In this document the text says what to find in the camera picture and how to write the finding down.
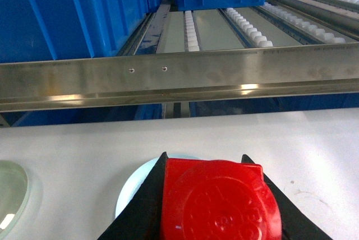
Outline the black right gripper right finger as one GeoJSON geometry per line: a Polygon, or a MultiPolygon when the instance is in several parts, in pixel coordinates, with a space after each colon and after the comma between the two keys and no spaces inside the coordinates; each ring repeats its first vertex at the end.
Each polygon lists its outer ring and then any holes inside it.
{"type": "Polygon", "coordinates": [[[331,239],[260,169],[256,204],[245,208],[241,239],[331,239]]]}

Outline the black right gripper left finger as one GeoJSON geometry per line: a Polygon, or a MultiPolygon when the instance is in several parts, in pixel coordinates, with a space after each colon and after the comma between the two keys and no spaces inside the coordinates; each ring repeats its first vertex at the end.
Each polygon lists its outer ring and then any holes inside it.
{"type": "Polygon", "coordinates": [[[165,166],[163,152],[129,204],[99,239],[159,239],[165,166]]]}

